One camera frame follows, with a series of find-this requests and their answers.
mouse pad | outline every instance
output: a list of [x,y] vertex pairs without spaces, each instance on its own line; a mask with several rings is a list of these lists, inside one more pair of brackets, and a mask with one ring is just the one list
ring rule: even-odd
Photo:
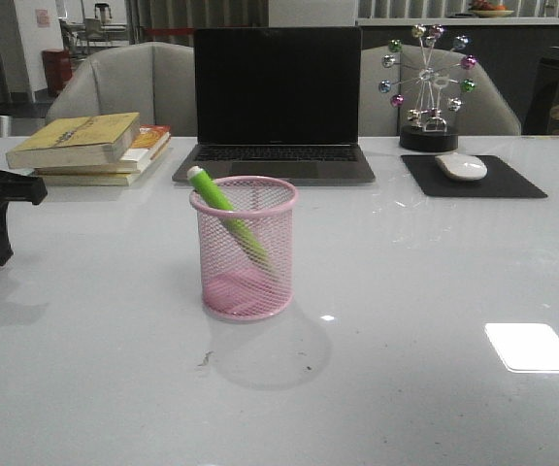
[[547,197],[544,192],[495,155],[477,157],[486,165],[486,177],[474,182],[458,182],[444,174],[437,165],[435,155],[401,155],[417,184],[427,196],[537,199]]

scratch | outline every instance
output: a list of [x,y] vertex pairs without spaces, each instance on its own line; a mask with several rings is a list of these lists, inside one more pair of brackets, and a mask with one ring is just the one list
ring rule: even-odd
[[211,358],[211,354],[213,354],[212,351],[207,352],[204,355],[204,359],[202,360],[202,362],[200,364],[198,364],[198,367],[208,365],[209,364],[209,359]]

book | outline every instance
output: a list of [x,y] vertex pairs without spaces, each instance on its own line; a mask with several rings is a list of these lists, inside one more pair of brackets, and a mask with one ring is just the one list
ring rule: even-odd
[[76,172],[47,173],[34,171],[33,175],[43,179],[45,184],[56,186],[128,186],[137,180],[169,148],[169,140],[154,154],[149,164],[134,172]]
[[170,127],[158,124],[142,124],[138,136],[122,158],[114,163],[75,167],[46,167],[36,170],[43,175],[79,175],[89,173],[135,173],[144,171],[156,153],[170,140]]
[[139,131],[137,112],[60,118],[6,152],[6,158],[13,169],[113,163]]

green pen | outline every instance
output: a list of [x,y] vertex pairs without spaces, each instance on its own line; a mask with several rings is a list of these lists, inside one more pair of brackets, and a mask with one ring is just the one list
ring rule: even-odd
[[[209,207],[222,211],[234,211],[234,206],[230,200],[203,168],[193,166],[187,171],[186,176]],[[267,252],[243,220],[240,218],[225,218],[221,223],[254,264],[271,275],[275,274]]]

white mouse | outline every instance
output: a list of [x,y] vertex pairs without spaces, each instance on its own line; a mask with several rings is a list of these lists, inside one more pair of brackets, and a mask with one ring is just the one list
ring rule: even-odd
[[486,176],[486,165],[475,155],[443,153],[436,155],[437,164],[453,180],[473,182]]

